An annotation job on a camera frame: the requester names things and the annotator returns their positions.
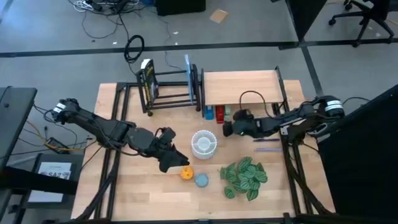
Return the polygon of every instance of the plant leaf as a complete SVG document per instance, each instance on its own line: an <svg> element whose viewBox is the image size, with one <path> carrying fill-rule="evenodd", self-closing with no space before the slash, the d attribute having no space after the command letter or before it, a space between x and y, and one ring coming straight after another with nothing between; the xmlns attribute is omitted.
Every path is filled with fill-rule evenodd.
<svg viewBox="0 0 398 224"><path fill-rule="evenodd" d="M230 186L224 188L224 194L228 198L235 198L234 190Z"/></svg>
<svg viewBox="0 0 398 224"><path fill-rule="evenodd" d="M242 181L242 180L248 180L248 178L247 178L244 174L238 174L238 179L239 179L240 181Z"/></svg>
<svg viewBox="0 0 398 224"><path fill-rule="evenodd" d="M240 183L239 181L233 182L233 186L234 186L235 190L236 190L238 193L244 194L244 193L247 192L247 190L243 190L243 189L241 188L241 183Z"/></svg>
<svg viewBox="0 0 398 224"><path fill-rule="evenodd" d="M256 166L250 165L243 174L249 179L253 178L254 174L256 174Z"/></svg>
<svg viewBox="0 0 398 224"><path fill-rule="evenodd" d="M250 180L241 180L241 189L242 190L249 190L250 189Z"/></svg>
<svg viewBox="0 0 398 224"><path fill-rule="evenodd" d="M229 183L233 183L233 182L235 182L235 181L237 181L237 177L236 177L236 173L235 173L235 170L227 170L226 171L226 180L229 182Z"/></svg>
<svg viewBox="0 0 398 224"><path fill-rule="evenodd" d="M248 193L246 194L246 197L248 198L248 201L252 201L254 199L256 199L259 195L259 191L258 190L249 190Z"/></svg>
<svg viewBox="0 0 398 224"><path fill-rule="evenodd" d="M266 170L264 170L264 167L262 166L262 164L260 162L256 165L256 168L258 171L263 171L263 172L266 171Z"/></svg>
<svg viewBox="0 0 398 224"><path fill-rule="evenodd" d="M231 165L229 165L227 168L226 168L226 171L228 172L228 171L231 171L231 170L235 170L235 163L232 163Z"/></svg>
<svg viewBox="0 0 398 224"><path fill-rule="evenodd" d="M251 157L248 157L248 156L244 157L241 160L241 162L238 164L238 171L244 172L249 167L251 161L252 161Z"/></svg>
<svg viewBox="0 0 398 224"><path fill-rule="evenodd" d="M225 180L226 178L226 169L224 167L222 167L220 170L220 178L221 180Z"/></svg>
<svg viewBox="0 0 398 224"><path fill-rule="evenodd" d="M258 190L260 188L260 182L258 182L256 179L252 179L253 182L250 183L250 189L251 190Z"/></svg>
<svg viewBox="0 0 398 224"><path fill-rule="evenodd" d="M256 178L256 180L261 183L266 183L268 181L267 173L263 171L256 171L256 173L254 174L254 178Z"/></svg>

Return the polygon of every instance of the chair leg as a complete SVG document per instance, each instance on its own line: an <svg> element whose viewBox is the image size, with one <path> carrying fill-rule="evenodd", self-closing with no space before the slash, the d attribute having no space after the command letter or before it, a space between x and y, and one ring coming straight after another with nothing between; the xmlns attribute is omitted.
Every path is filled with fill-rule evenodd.
<svg viewBox="0 0 398 224"><path fill-rule="evenodd" d="M371 8L365 6L364 4L361 4L357 1L351 1L350 3L354 4L356 7L360 8L360 10L362 10L362 11L368 12L371 10Z"/></svg>
<svg viewBox="0 0 398 224"><path fill-rule="evenodd" d="M336 19L339 17L351 17L351 16L365 16L365 12L349 12L349 13L342 13L334 15L331 19Z"/></svg>
<svg viewBox="0 0 398 224"><path fill-rule="evenodd" d="M368 27L369 21L370 21L370 19L363 20L361 32L359 33L359 35L356 39L356 42L353 44L353 47L358 47L359 45L361 45L361 39L362 39L363 33L365 32L366 28Z"/></svg>
<svg viewBox="0 0 398 224"><path fill-rule="evenodd" d="M392 38L395 36L394 31L392 31L392 29L387 25L385 21L382 21L380 19L375 19L374 21L376 21L381 27L383 27L388 32L388 34L390 34L388 44L391 44Z"/></svg>

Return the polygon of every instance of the orange fruit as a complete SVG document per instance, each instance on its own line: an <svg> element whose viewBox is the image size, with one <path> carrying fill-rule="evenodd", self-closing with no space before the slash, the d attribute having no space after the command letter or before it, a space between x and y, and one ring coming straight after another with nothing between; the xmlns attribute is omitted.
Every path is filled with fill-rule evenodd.
<svg viewBox="0 0 398 224"><path fill-rule="evenodd" d="M182 179L190 180L193 177L193 169L191 166L184 166L180 173Z"/></svg>

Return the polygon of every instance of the book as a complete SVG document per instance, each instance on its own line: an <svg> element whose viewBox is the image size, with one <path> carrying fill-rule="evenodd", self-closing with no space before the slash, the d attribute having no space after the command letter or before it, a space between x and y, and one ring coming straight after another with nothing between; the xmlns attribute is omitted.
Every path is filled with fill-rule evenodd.
<svg viewBox="0 0 398 224"><path fill-rule="evenodd" d="M154 61L152 59L144 59L141 63L141 70L147 104L152 106L155 99L159 96L159 84L155 77Z"/></svg>
<svg viewBox="0 0 398 224"><path fill-rule="evenodd" d="M189 56L185 55L185 67L187 68L187 81L188 81L188 93L189 93L189 100L191 101L191 104L193 105L193 94L192 94L192 85L193 83L191 82L191 64L189 62Z"/></svg>

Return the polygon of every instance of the gray floor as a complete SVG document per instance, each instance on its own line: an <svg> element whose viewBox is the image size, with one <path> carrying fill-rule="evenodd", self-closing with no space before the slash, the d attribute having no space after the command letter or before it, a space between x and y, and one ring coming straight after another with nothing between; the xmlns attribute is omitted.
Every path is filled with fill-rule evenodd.
<svg viewBox="0 0 398 224"><path fill-rule="evenodd" d="M0 9L6 0L0 0ZM297 40L284 1L271 4L265 0L207 0L208 9L197 14L183 14L162 17L169 23L172 34L166 45L212 44L227 42L290 41ZM215 9L229 12L221 24L209 20ZM327 22L334 14L343 12L341 4L325 6L306 35L306 40L355 39L360 26L358 18L338 19L335 26ZM14 0L0 24L0 52L23 52L40 50L102 49L124 47L126 33L119 27L114 35L92 42L82 30L84 13L76 12L67 0ZM398 14L389 18L398 20ZM141 18L135 14L124 16L129 33L144 36L147 46L164 44L168 37L165 24L147 9L141 11ZM104 17L88 14L85 25L92 35L109 33L114 24ZM389 22L398 33L398 26ZM371 23L364 38L380 38L387 34ZM374 98L398 82L398 45L362 45L310 47L315 68L325 94L341 99L351 96ZM305 96L312 98L315 90L300 49L279 51L276 47L241 49L184 50L169 52L169 62L183 67L183 55L189 54L191 61L205 71L266 70L278 65L285 79L299 79ZM153 58L158 71L173 70L164 60L164 52L145 52L141 58ZM69 55L53 57L0 58L0 84L2 86L32 86L39 92L36 104L51 108L61 98L77 98L82 107L93 110L100 83L134 81L122 54ZM167 77L168 81L183 80L183 75ZM361 101L351 101L347 112L359 107ZM29 120L40 129L48 126L49 135L65 144L74 141L69 132L46 123L42 115L32 110ZM74 125L79 141L87 133ZM29 133L21 138L40 144ZM36 150L36 147L18 142L14 152ZM14 156L11 161L32 156ZM45 218L67 220L70 211L28 210L24 223L36 223ZM7 215L1 223L10 223Z"/></svg>

